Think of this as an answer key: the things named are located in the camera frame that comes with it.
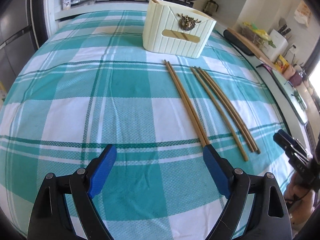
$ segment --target cutting board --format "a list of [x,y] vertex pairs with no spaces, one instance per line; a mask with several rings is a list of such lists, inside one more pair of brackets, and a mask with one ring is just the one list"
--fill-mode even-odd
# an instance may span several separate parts
[[264,64],[270,66],[274,70],[277,70],[275,65],[272,61],[255,45],[252,41],[249,41],[246,37],[242,36],[241,34],[237,33],[235,30],[231,28],[227,28],[234,36],[236,36],[251,52]]

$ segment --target french press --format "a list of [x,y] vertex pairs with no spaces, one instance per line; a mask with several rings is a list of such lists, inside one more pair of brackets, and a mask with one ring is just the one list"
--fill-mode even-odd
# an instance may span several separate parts
[[214,0],[209,0],[207,1],[207,4],[205,5],[203,12],[205,14],[208,14],[210,16],[212,16],[214,14],[214,12],[217,12],[219,8],[219,5],[214,1]]

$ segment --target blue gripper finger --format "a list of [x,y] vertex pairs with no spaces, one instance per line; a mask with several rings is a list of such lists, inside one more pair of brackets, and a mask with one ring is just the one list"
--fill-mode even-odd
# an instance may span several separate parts
[[110,150],[104,155],[103,160],[100,161],[96,170],[90,178],[90,187],[88,195],[94,198],[95,195],[99,194],[105,184],[107,177],[116,161],[117,149],[112,146]]
[[224,165],[224,163],[222,158],[211,145],[207,145],[203,148],[203,160],[217,186],[219,193],[229,199],[231,196],[229,179],[220,167],[220,165]]

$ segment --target refrigerator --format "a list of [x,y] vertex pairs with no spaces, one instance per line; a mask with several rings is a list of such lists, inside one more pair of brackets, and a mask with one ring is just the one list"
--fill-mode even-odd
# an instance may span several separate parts
[[0,81],[7,92],[47,39],[43,0],[1,0]]

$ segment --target table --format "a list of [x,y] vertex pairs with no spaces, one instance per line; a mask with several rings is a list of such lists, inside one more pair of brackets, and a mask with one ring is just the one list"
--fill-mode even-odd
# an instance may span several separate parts
[[[73,173],[112,143],[118,156],[93,202],[115,239],[205,239],[226,199],[163,60],[171,62],[211,144],[249,174],[273,172],[284,190],[292,169],[272,139],[285,129],[277,104],[253,67],[217,32],[198,59],[143,49],[146,13],[80,15],[53,35],[17,77],[0,112],[0,206],[26,235],[48,172]],[[189,66],[209,72],[261,150],[244,162],[222,118]],[[245,207],[236,236],[250,212]],[[67,196],[76,232],[84,236]]]

